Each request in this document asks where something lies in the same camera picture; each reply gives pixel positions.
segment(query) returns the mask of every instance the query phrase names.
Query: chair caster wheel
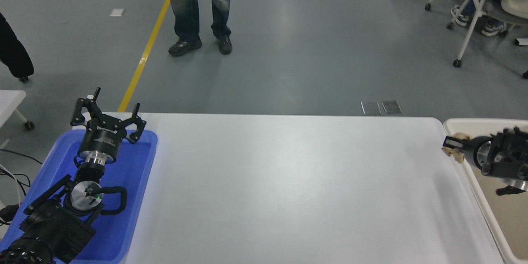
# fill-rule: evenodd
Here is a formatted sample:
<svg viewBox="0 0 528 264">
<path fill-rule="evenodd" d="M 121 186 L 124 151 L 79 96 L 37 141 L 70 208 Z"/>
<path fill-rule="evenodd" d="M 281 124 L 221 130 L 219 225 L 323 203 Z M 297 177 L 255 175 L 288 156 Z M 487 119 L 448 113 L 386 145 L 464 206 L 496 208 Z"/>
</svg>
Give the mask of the chair caster wheel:
<svg viewBox="0 0 528 264">
<path fill-rule="evenodd" d="M 33 122 L 27 121 L 24 124 L 24 128 L 26 128 L 26 130 L 33 130 L 35 128 L 35 124 Z"/>
</svg>

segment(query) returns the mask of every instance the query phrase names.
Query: blue plastic bin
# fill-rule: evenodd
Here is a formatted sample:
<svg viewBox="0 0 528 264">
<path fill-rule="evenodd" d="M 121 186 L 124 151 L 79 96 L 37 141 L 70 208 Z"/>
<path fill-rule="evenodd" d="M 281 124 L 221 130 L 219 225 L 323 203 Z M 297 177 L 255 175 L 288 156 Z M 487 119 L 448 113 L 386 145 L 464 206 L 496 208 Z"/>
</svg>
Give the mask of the blue plastic bin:
<svg viewBox="0 0 528 264">
<path fill-rule="evenodd" d="M 77 155 L 84 135 L 84 130 L 71 130 L 56 140 L 13 223 L 0 242 L 0 250 L 9 247 L 23 234 L 19 229 L 20 223 L 26 218 L 23 210 L 64 175 L 70 174 L 72 177 L 75 175 L 77 168 L 73 163 L 73 157 Z M 101 185 L 122 186 L 127 189 L 127 207 L 118 215 L 100 215 L 94 221 L 92 227 L 96 229 L 96 235 L 71 262 L 72 264 L 117 264 L 125 257 L 136 227 L 156 146 L 156 134 L 152 131 L 144 131 L 136 144 L 123 141 L 117 161 L 105 166 L 106 172 L 101 179 Z M 104 209 L 116 209 L 119 206 L 119 195 L 105 195 L 103 204 Z"/>
</svg>

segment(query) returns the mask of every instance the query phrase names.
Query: gray floor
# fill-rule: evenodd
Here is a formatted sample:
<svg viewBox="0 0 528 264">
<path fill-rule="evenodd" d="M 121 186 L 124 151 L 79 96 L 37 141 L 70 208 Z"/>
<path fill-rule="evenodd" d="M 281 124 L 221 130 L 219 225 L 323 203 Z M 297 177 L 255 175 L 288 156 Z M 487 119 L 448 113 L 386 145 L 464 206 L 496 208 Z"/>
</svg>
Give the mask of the gray floor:
<svg viewBox="0 0 528 264">
<path fill-rule="evenodd" d="M 0 89 L 24 90 L 16 117 L 0 129 L 6 147 L 45 159 L 69 130 L 78 97 L 102 87 L 104 111 L 116 111 L 164 0 L 0 0 L 35 64 L 21 84 L 0 67 Z M 527 119 L 528 49 L 476 33 L 462 68 L 451 66 L 466 29 L 449 31 L 449 8 L 463 0 L 232 0 L 234 51 L 222 56 L 210 29 L 210 0 L 200 1 L 203 48 L 180 58 L 167 49 L 174 16 L 160 33 L 132 96 L 143 112 L 363 115 L 361 101 L 398 100 L 401 116 Z M 113 8 L 125 8 L 111 18 Z M 31 178 L 38 164 L 7 153 L 0 163 Z M 0 200 L 15 203 L 6 178 Z"/>
</svg>

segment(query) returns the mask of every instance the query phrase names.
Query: black shoe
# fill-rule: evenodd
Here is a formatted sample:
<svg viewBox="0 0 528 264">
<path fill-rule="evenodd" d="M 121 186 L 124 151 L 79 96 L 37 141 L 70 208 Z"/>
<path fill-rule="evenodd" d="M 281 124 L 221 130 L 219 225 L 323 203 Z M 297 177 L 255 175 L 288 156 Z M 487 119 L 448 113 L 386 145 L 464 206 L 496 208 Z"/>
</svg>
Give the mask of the black shoe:
<svg viewBox="0 0 528 264">
<path fill-rule="evenodd" d="M 191 50 L 197 50 L 200 47 L 202 47 L 202 41 L 200 38 L 192 44 L 180 38 L 176 44 L 168 49 L 168 53 L 172 57 L 179 57 L 185 55 Z"/>
<path fill-rule="evenodd" d="M 226 40 L 218 40 L 218 50 L 222 55 L 230 54 L 233 51 L 233 45 L 229 37 Z"/>
</svg>

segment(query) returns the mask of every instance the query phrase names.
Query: cable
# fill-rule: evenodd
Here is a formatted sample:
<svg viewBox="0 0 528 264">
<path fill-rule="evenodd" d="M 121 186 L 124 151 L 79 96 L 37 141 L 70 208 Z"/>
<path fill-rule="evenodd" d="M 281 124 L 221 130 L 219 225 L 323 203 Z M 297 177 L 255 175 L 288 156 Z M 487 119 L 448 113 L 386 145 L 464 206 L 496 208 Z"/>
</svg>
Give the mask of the cable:
<svg viewBox="0 0 528 264">
<path fill-rule="evenodd" d="M 26 175 L 26 174 L 22 174 L 22 173 L 15 173 L 15 175 L 21 175 L 21 176 L 24 176 L 27 180 L 28 180 L 28 184 L 23 184 L 25 185 L 26 187 L 31 187 L 31 181 L 30 181 L 30 178 Z"/>
<path fill-rule="evenodd" d="M 41 162 L 41 161 L 35 159 L 34 157 L 31 157 L 31 156 L 28 156 L 28 155 L 24 155 L 23 153 L 17 153 L 17 152 L 15 152 L 15 151 L 10 151 L 10 150 L 8 150 L 8 149 L 0 149 L 0 151 L 5 151 L 6 153 L 14 153 L 15 155 L 19 155 L 19 156 L 22 156 L 22 157 L 27 157 L 27 158 L 32 159 L 32 160 L 34 160 L 35 162 L 39 163 L 40 165 L 42 165 L 42 162 Z"/>
<path fill-rule="evenodd" d="M 9 226 L 11 225 L 11 223 L 4 222 L 0 219 L 0 226 L 3 226 L 3 225 Z"/>
<path fill-rule="evenodd" d="M 26 177 L 27 177 L 26 174 L 16 174 L 16 173 L 15 173 L 15 174 L 13 174 L 13 175 L 23 175 L 23 176 L 26 176 Z M 8 176 L 8 177 L 13 178 L 11 175 L 9 175 L 7 172 L 5 172 L 5 171 L 2 170 L 2 169 L 0 169 L 0 176 Z M 26 191 L 25 191 L 25 189 L 24 189 L 23 186 L 26 186 L 26 187 L 28 187 L 28 188 L 31 187 L 31 183 L 29 183 L 29 178 L 28 178 L 28 183 L 29 183 L 29 185 L 28 185 L 28 184 L 25 184 L 25 183 L 22 183 L 21 181 L 17 181 L 17 182 L 19 183 L 20 188 L 22 189 L 22 192 L 24 193 L 24 196 L 25 196 L 25 195 L 26 195 Z"/>
<path fill-rule="evenodd" d="M 2 166 L 2 164 L 0 164 L 0 168 L 4 169 L 5 172 L 7 172 L 8 174 L 11 174 L 11 176 L 13 177 L 13 179 L 15 180 L 15 189 L 17 190 L 16 191 L 16 195 L 18 196 L 19 198 L 19 205 L 22 204 L 22 200 L 20 198 L 20 190 L 19 190 L 19 180 L 17 179 L 16 176 L 14 176 L 11 172 L 9 172 L 9 170 L 7 170 L 4 166 Z"/>
</svg>

